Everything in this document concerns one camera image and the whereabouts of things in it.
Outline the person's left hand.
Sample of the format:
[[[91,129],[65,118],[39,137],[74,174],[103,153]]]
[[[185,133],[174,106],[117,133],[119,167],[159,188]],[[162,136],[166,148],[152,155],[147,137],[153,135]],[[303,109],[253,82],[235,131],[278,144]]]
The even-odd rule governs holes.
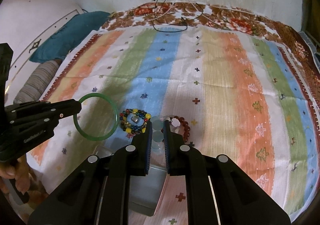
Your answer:
[[[1,163],[1,191],[4,194],[8,194],[9,189],[5,185],[4,179],[13,179],[15,181],[15,187],[22,194],[25,194],[29,190],[29,165],[26,155],[20,157],[15,166],[11,166],[8,163]]]

